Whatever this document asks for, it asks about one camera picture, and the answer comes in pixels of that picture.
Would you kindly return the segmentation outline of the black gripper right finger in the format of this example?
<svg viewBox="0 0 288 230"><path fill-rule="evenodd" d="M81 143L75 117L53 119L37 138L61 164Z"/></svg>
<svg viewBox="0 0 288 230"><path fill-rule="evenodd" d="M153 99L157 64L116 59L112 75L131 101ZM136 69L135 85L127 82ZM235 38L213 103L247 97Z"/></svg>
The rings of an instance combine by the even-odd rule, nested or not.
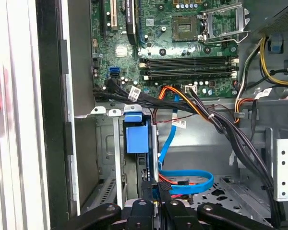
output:
<svg viewBox="0 0 288 230"><path fill-rule="evenodd" d="M213 203L201 203L196 210L171 198L173 187L158 183L158 201L164 230L272 230L247 216Z"/></svg>

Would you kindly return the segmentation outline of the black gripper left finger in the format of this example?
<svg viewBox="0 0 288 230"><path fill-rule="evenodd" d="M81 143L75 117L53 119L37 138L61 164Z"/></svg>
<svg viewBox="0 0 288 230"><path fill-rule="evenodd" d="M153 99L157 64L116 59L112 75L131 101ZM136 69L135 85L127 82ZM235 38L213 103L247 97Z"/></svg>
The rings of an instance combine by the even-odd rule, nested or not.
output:
<svg viewBox="0 0 288 230"><path fill-rule="evenodd" d="M124 208L114 203L101 204L53 229L152 230L154 228L153 188L153 182L143 181L141 186L143 196L128 200Z"/></svg>

